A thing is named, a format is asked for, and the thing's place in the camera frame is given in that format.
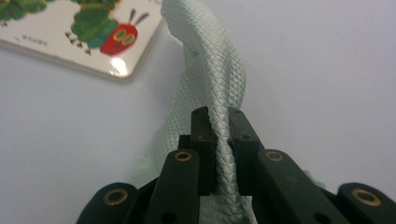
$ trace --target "white table surface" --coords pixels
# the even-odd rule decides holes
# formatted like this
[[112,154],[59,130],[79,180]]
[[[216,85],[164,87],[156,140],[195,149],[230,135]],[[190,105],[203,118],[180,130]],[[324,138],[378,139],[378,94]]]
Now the white table surface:
[[[243,111],[336,192],[396,200],[396,2],[205,0],[247,69]],[[0,223],[74,223],[153,141],[184,63],[163,27],[127,82],[0,49]]]

